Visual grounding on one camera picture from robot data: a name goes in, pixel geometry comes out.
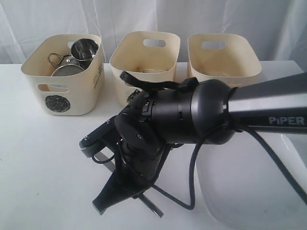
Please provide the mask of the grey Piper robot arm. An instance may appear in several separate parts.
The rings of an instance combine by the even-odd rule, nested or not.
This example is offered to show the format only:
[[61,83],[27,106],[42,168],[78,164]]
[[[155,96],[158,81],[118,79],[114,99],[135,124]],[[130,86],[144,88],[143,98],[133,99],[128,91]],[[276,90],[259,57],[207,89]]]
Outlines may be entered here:
[[103,214],[128,198],[139,198],[155,182],[172,149],[194,144],[189,163],[190,203],[161,193],[185,209],[195,207],[195,161],[203,144],[222,145],[236,132],[256,139],[303,201],[307,194],[260,132],[307,132],[307,75],[300,73],[244,87],[220,80],[152,83],[123,72],[141,92],[93,135],[96,151],[113,152],[115,170],[92,204]]

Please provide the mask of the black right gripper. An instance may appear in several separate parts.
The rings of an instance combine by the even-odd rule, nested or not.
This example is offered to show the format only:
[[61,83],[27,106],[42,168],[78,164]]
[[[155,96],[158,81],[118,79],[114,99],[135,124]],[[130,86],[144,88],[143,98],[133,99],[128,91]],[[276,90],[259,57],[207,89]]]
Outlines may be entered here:
[[158,177],[158,166],[165,150],[165,143],[158,148],[138,149],[123,138],[117,139],[121,169],[113,172],[100,194],[92,201],[98,213],[137,196],[150,188]]

